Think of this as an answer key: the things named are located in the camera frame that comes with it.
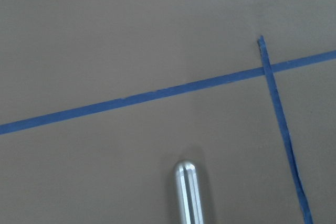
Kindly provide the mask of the steel muddler black tip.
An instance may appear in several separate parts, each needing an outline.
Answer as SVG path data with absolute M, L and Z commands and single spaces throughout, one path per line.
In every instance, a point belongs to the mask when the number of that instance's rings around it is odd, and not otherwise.
M 181 223 L 205 223 L 196 165 L 189 160 L 179 161 L 174 173 Z

